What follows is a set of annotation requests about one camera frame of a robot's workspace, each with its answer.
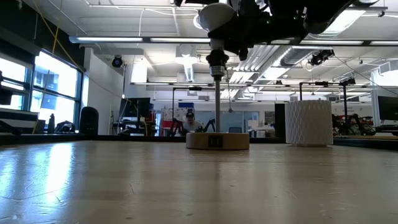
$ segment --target wooden puck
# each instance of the wooden puck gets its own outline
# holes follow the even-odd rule
[[[249,134],[239,133],[188,133],[188,149],[246,150],[250,148]]]

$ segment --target cap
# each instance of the cap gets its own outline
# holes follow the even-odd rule
[[[188,112],[186,115],[187,118],[193,118],[193,113],[192,112]]]

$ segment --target person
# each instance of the person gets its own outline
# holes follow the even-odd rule
[[[188,112],[187,115],[187,122],[184,123],[183,128],[189,131],[196,131],[199,127],[202,127],[201,123],[195,121],[195,116],[192,112]]]

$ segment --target textured white vase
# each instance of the textured white vase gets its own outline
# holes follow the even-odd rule
[[[333,144],[331,102],[295,101],[285,106],[286,143],[298,146]]]

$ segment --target wooden table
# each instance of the wooden table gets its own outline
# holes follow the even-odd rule
[[[0,223],[398,223],[398,153],[80,141],[0,147]]]

